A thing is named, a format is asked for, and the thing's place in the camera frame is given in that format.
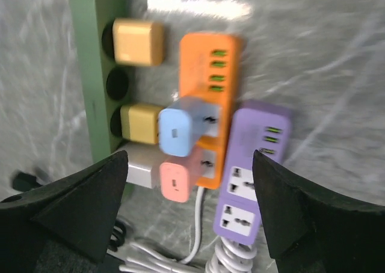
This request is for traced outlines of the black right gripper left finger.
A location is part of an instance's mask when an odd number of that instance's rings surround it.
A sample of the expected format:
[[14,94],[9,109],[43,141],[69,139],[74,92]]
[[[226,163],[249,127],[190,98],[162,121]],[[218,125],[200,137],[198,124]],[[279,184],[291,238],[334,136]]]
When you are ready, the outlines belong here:
[[1,272],[97,272],[128,173],[124,151],[1,201]]

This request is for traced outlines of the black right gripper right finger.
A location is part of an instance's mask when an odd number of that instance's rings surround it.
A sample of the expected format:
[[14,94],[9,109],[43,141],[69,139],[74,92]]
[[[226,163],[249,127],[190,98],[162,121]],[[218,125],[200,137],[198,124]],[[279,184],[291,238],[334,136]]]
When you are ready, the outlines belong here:
[[258,150],[252,170],[279,272],[384,272],[384,206],[327,189]]

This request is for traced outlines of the pink plug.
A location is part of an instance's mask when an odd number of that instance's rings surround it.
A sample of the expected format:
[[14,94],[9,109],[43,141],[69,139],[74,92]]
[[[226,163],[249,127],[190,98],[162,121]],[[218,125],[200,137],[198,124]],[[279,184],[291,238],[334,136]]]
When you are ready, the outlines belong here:
[[159,167],[161,192],[171,201],[188,201],[199,178],[215,177],[216,153],[194,146],[189,156],[170,156]]

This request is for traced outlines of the light blue plug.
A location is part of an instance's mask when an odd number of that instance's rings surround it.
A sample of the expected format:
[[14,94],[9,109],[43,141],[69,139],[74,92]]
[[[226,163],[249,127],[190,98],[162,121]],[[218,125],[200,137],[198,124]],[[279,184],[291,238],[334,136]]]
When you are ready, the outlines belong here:
[[202,136],[219,136],[221,108],[199,97],[184,96],[159,113],[159,147],[186,157]]

